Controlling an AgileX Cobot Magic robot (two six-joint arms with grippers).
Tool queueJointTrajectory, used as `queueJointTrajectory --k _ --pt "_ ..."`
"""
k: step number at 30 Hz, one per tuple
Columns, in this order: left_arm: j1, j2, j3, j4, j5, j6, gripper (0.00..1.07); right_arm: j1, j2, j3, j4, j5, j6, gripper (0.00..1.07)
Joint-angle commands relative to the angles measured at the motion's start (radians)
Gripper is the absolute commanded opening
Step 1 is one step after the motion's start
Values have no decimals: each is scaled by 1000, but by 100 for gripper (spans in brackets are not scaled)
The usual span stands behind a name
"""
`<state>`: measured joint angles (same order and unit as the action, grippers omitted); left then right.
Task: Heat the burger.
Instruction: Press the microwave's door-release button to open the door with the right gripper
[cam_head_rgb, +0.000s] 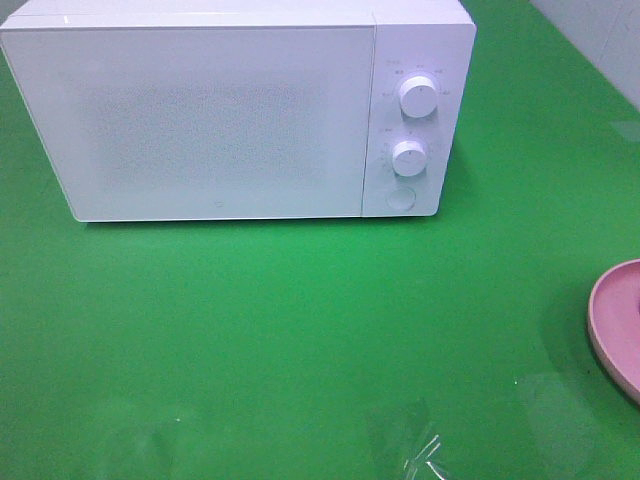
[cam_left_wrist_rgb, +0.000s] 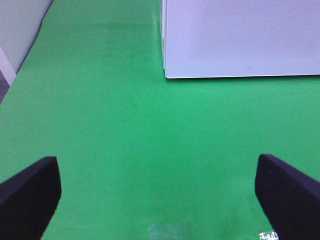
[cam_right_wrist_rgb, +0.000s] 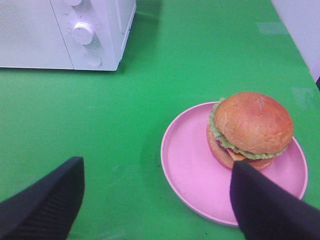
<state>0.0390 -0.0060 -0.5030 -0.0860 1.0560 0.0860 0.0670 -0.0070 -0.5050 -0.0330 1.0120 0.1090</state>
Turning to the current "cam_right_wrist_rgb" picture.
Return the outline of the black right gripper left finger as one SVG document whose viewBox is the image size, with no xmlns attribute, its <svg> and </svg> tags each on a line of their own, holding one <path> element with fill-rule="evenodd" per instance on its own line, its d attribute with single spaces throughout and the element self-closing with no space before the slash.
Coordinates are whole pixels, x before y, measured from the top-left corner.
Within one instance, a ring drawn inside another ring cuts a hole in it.
<svg viewBox="0 0 320 240">
<path fill-rule="evenodd" d="M 85 192 L 84 159 L 74 156 L 0 204 L 2 240 L 65 240 Z"/>
</svg>

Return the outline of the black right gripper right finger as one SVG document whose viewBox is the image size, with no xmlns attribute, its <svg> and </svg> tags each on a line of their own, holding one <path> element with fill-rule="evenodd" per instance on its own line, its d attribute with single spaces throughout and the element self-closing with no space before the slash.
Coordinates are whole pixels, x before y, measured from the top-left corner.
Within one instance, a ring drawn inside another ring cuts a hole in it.
<svg viewBox="0 0 320 240">
<path fill-rule="evenodd" d="M 247 240 L 318 240 L 320 211 L 246 162 L 233 165 L 230 202 Z"/>
</svg>

